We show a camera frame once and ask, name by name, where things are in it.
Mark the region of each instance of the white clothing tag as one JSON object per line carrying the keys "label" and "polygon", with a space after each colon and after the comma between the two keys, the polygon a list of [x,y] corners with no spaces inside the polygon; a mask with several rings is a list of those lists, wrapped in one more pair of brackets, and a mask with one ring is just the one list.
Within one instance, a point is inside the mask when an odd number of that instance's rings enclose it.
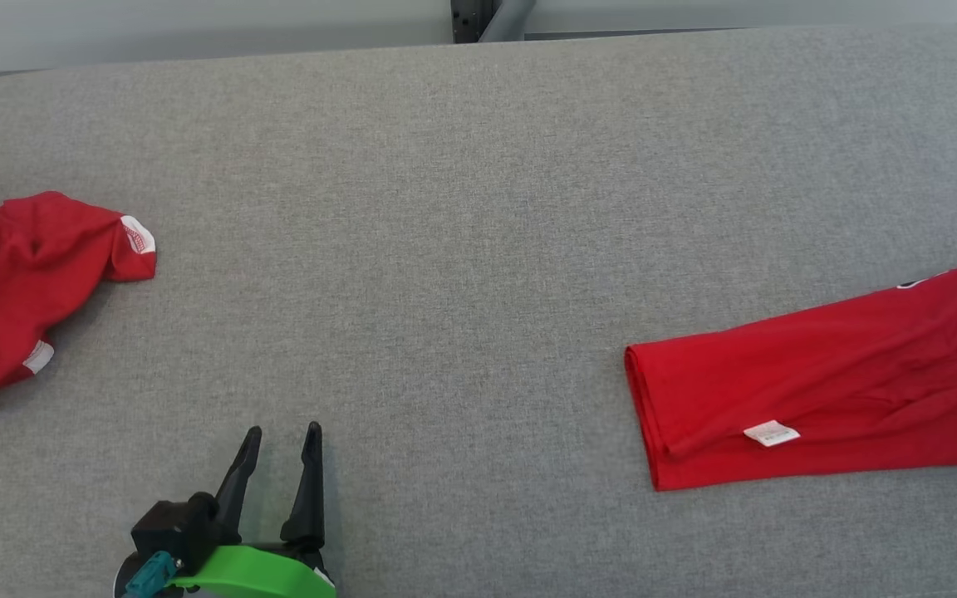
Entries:
{"label": "white clothing tag", "polygon": [[32,352],[29,353],[27,359],[24,360],[22,365],[29,368],[29,370],[32,371],[32,374],[39,374],[39,370],[42,370],[46,364],[50,363],[50,357],[53,356],[53,347],[43,343],[43,341],[35,341],[35,348],[32,349]]}
{"label": "white clothing tag", "polygon": [[132,250],[136,253],[150,253],[155,250],[153,245],[153,235],[145,230],[143,224],[136,220],[134,216],[121,216],[120,223],[125,226],[125,233],[128,234],[128,241],[132,243]]}
{"label": "white clothing tag", "polygon": [[800,432],[787,425],[779,424],[776,419],[771,419],[766,424],[753,425],[752,428],[744,430],[744,435],[756,440],[764,447],[772,447],[800,438]]}

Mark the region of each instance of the garment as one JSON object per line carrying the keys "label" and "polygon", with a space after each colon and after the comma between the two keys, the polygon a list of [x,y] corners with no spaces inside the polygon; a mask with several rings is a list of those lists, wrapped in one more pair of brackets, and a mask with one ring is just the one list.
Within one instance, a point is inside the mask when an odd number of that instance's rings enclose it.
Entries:
{"label": "garment", "polygon": [[0,386],[53,356],[46,333],[102,279],[155,274],[155,240],[135,218],[46,192],[0,207]]}
{"label": "garment", "polygon": [[[957,465],[957,269],[732,330],[633,345],[626,372],[661,491]],[[761,424],[773,446],[745,434]]]}

